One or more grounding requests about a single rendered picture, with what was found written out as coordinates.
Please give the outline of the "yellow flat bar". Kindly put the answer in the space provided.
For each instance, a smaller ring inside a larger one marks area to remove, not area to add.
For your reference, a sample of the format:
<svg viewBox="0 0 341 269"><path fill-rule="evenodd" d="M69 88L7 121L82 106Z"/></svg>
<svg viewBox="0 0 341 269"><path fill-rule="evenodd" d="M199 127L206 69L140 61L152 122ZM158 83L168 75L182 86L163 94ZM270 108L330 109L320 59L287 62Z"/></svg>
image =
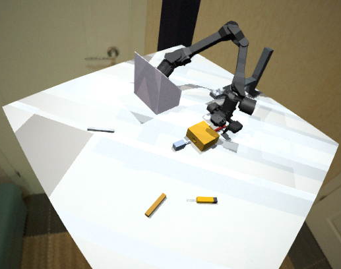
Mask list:
<svg viewBox="0 0 341 269"><path fill-rule="evenodd" d="M162 193L154 202L154 204L144 213L147 217L149 217L156 209L157 206L160 205L160 203L165 199L166 195Z"/></svg>

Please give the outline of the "yellow screwdriver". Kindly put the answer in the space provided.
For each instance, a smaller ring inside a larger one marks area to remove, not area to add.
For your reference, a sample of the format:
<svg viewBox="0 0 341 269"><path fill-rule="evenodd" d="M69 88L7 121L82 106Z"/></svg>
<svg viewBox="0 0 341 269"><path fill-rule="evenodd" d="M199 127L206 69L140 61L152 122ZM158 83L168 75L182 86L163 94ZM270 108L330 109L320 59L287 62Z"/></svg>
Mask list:
<svg viewBox="0 0 341 269"><path fill-rule="evenodd" d="M211 203L216 204L217 203L217 197L205 197L205 196L197 196L196 199L186 199L186 200L196 200L198 203Z"/></svg>

